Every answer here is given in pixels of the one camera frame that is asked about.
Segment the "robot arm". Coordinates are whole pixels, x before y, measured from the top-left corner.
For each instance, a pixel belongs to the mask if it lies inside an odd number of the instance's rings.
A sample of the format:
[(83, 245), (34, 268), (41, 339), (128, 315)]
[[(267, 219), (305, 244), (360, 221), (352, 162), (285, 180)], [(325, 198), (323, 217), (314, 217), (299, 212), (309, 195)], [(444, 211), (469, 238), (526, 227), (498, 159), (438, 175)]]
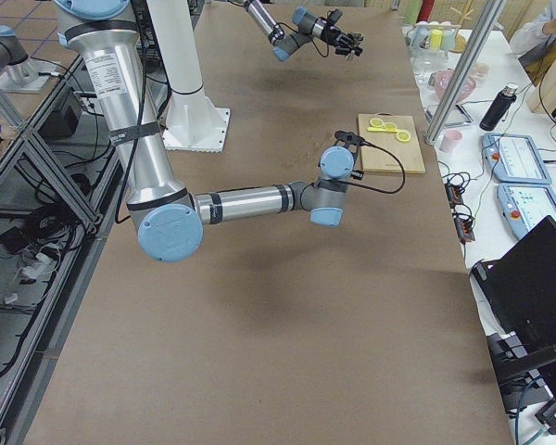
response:
[(306, 7), (298, 6), (293, 13), (293, 26), (290, 26), (275, 20), (261, 1), (245, 1), (242, 8), (258, 24), (272, 45), (273, 54), (281, 62), (288, 60), (304, 45), (315, 45), (316, 40), (326, 44), (324, 54), (316, 47), (322, 57), (328, 57), (331, 48), (337, 55), (347, 59), (362, 54), (363, 34), (343, 32), (337, 27), (343, 15), (340, 9), (330, 10), (326, 17), (320, 17)]
[(61, 43), (82, 56), (124, 169), (121, 194), (142, 250), (157, 261), (181, 261), (198, 249), (207, 224), (290, 210), (306, 210), (318, 225), (337, 226), (363, 144), (351, 132), (335, 134), (335, 145), (320, 157), (319, 177), (309, 184), (194, 195), (174, 177), (169, 151), (221, 151), (230, 112), (205, 94), (188, 6), (151, 1), (147, 9), (170, 86), (165, 120), (146, 88), (133, 3), (57, 3)]

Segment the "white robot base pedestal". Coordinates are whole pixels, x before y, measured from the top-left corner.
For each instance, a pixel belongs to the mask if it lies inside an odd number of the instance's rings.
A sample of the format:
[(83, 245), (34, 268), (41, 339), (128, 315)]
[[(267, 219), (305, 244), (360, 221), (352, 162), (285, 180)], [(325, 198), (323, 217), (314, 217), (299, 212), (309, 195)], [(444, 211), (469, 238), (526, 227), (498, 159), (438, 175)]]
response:
[(231, 110), (215, 107), (206, 95), (187, 3), (158, 0), (147, 7), (171, 87), (166, 148), (222, 152)]

